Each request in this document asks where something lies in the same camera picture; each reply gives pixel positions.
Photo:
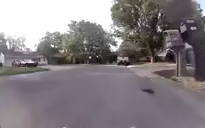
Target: lawn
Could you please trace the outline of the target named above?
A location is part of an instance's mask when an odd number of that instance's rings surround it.
[[[16,74],[26,74],[33,72],[42,72],[48,71],[49,69],[45,68],[27,68],[27,67],[0,67],[0,76],[6,75],[16,75]]]

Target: white car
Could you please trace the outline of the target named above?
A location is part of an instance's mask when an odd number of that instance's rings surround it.
[[[128,58],[128,57],[118,56],[118,57],[117,57],[117,64],[118,64],[118,65],[128,66],[128,65],[130,64],[129,58]]]

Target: dark spot on road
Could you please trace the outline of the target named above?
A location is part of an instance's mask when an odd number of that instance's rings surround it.
[[[142,91],[151,95],[155,93],[152,89],[142,89]]]

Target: road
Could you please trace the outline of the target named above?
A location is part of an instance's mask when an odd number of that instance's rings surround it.
[[[0,78],[2,128],[205,128],[205,94],[128,68]]]

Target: car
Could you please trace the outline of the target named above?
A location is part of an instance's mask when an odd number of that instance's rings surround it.
[[[38,66],[38,62],[33,61],[31,59],[25,60],[25,66],[26,67],[37,67]]]
[[[130,65],[129,58],[128,58],[128,57],[118,56],[118,57],[117,57],[117,64],[118,64],[118,65],[128,66],[128,65]]]
[[[23,60],[14,60],[12,62],[13,67],[25,67],[26,66],[25,64],[26,64],[26,62]]]

